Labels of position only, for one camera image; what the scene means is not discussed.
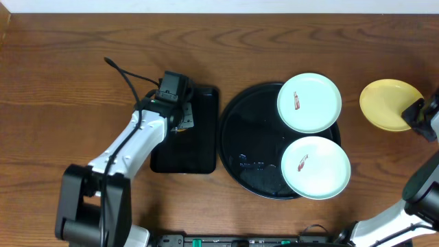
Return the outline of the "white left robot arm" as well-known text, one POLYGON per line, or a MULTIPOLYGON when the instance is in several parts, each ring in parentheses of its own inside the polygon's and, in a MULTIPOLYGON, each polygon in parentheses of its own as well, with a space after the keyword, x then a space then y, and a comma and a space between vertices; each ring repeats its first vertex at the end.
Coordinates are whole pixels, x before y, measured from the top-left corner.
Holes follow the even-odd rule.
POLYGON ((132 223, 131 183, 152 150, 176 129, 192 93, 147 94, 130 122, 88 165, 62 175, 55 236, 70 246, 146 246, 150 232, 132 223))

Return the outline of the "light green plate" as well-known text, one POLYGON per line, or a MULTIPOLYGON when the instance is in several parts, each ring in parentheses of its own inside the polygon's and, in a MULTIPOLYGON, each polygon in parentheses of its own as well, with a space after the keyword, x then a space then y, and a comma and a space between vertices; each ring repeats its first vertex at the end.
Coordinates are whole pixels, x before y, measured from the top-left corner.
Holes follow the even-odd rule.
POLYGON ((346 188, 351 178, 351 163, 335 142, 310 136, 294 141, 285 149, 281 173, 299 196, 326 200, 346 188))
POLYGON ((297 132, 313 134, 336 122, 342 109, 342 97, 328 77, 301 73, 282 85, 276 106, 284 124, 297 132))

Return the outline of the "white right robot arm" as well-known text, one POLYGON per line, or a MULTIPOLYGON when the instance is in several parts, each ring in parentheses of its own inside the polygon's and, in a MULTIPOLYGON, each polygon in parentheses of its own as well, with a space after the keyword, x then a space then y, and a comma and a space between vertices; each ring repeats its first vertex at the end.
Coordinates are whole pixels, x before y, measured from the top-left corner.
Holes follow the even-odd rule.
MULTIPOLYGON (((401 113, 414 132, 438 140, 438 92, 418 99, 401 113)), ((396 246, 438 232, 438 153, 408 180, 402 199, 379 215, 353 224, 334 240, 341 246, 396 246)))

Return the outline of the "light green plate front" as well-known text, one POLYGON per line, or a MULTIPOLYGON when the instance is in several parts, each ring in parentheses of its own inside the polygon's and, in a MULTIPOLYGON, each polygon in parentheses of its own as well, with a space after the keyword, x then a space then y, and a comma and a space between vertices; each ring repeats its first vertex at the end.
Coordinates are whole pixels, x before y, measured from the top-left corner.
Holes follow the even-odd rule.
POLYGON ((351 178, 351 163, 335 142, 310 136, 294 141, 285 149, 281 173, 299 196, 326 200, 346 188, 351 178))

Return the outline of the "yellow plate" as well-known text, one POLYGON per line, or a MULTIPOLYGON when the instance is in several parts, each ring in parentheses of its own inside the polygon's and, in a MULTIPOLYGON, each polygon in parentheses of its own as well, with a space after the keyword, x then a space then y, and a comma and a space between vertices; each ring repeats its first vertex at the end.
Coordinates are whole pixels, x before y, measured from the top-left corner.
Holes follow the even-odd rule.
POLYGON ((402 118, 402 112, 422 98, 419 90, 407 82, 382 79, 363 89, 359 105, 372 125, 390 132, 402 132, 411 128, 402 118))

